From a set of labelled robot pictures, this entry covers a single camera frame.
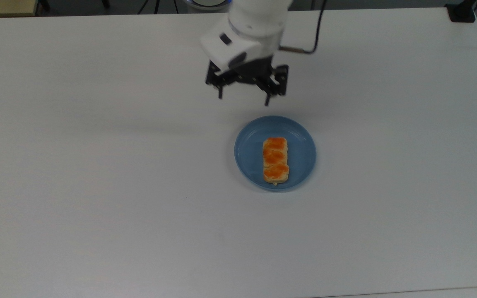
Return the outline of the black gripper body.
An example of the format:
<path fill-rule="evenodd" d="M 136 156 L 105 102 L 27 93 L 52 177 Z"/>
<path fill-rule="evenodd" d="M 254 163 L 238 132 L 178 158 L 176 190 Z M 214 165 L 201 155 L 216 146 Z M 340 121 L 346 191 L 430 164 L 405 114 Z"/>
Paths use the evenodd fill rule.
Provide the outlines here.
<path fill-rule="evenodd" d="M 273 96 L 285 96 L 289 74 L 288 65 L 273 67 L 272 56 L 242 63 L 235 68 L 223 70 L 210 62 L 205 79 L 206 85 L 222 84 L 225 86 L 233 83 L 249 84 L 259 87 L 265 94 L 270 92 Z"/>

